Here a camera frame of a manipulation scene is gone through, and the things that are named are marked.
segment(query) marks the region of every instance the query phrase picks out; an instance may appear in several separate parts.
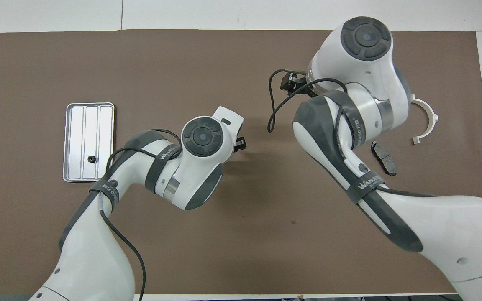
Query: metal tray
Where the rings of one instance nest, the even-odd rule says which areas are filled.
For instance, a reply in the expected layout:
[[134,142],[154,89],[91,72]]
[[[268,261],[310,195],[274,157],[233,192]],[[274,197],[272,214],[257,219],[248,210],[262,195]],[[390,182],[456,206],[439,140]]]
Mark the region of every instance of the metal tray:
[[97,181],[113,152],[115,106],[110,102],[71,103],[64,132],[63,179]]

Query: dark gray joint cover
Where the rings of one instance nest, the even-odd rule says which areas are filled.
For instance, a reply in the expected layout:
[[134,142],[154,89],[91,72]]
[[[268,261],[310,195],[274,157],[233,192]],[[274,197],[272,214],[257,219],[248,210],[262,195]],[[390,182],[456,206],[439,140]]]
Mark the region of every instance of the dark gray joint cover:
[[347,190],[347,196],[354,204],[358,202],[380,184],[386,183],[384,179],[374,171],[364,173]]
[[167,147],[163,148],[163,150],[155,156],[153,163],[150,166],[148,174],[146,175],[146,180],[144,182],[144,186],[153,193],[155,192],[155,184],[159,179],[163,169],[167,165],[168,160],[170,157],[174,156],[174,154],[179,152],[179,146],[175,144],[168,145]]
[[353,140],[352,149],[363,145],[366,141],[366,127],[362,115],[360,115],[360,111],[352,99],[347,95],[347,93],[339,90],[328,91],[323,95],[332,99],[332,101],[342,107],[347,122],[351,128]]
[[197,157],[215,154],[223,144],[222,127],[210,117],[201,117],[189,122],[182,132],[184,149]]
[[200,185],[191,200],[187,203],[184,210],[192,210],[198,208],[206,202],[206,200],[214,192],[218,183],[222,179],[222,164],[218,164],[215,169],[208,175],[206,180]]
[[377,19],[355,17],[343,24],[341,43],[350,56],[361,61],[375,61],[390,50],[392,35]]
[[116,189],[118,182],[115,180],[107,181],[104,179],[98,180],[92,187],[88,190],[102,192],[111,201],[111,211],[116,208],[120,200],[118,190]]

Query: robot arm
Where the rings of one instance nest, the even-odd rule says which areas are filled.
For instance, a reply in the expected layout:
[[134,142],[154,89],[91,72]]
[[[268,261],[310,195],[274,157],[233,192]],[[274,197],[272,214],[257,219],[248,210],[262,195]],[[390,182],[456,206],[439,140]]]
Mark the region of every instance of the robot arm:
[[318,96],[293,120],[295,137],[392,242],[432,261],[467,301],[482,300],[482,198],[427,197],[388,189],[352,151],[402,124],[410,91],[392,63],[392,35],[379,21],[351,19],[315,54],[306,81]]
[[201,206],[222,178],[222,164],[235,152],[243,118],[219,107],[212,116],[190,120],[182,130],[182,153],[157,131],[134,135],[127,150],[96,182],[63,231],[61,257],[31,300],[132,300],[134,276],[126,255],[99,211],[106,217],[133,183],[183,210]]

